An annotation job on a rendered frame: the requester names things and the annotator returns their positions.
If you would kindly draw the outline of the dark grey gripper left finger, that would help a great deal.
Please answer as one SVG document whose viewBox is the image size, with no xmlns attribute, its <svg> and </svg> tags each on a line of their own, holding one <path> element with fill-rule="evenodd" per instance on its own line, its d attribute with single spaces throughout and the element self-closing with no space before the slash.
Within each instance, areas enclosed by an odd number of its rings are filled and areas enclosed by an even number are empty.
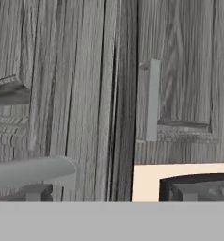
<svg viewBox="0 0 224 241">
<path fill-rule="evenodd" d="M 0 201 L 52 201 L 52 184 L 27 185 L 20 191 L 0 198 Z"/>
</svg>

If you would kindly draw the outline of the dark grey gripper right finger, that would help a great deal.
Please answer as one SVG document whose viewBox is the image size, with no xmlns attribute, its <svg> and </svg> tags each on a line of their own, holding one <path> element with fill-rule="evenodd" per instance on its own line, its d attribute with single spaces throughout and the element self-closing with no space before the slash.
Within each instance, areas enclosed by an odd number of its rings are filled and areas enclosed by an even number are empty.
<svg viewBox="0 0 224 241">
<path fill-rule="evenodd" d="M 171 188 L 172 201 L 224 201 L 224 182 L 175 184 Z"/>
</svg>

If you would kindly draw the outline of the grey wood cabinet door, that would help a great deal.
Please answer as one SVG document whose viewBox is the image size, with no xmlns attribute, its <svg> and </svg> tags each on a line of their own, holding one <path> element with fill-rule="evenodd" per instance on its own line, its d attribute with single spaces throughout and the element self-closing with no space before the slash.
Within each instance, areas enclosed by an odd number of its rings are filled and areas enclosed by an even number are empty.
<svg viewBox="0 0 224 241">
<path fill-rule="evenodd" d="M 79 187 L 132 198 L 138 0 L 0 0 L 0 163 L 63 155 Z"/>
<path fill-rule="evenodd" d="M 224 161 L 224 0 L 138 0 L 135 162 Z M 157 140 L 143 141 L 148 71 L 161 61 Z"/>
</svg>

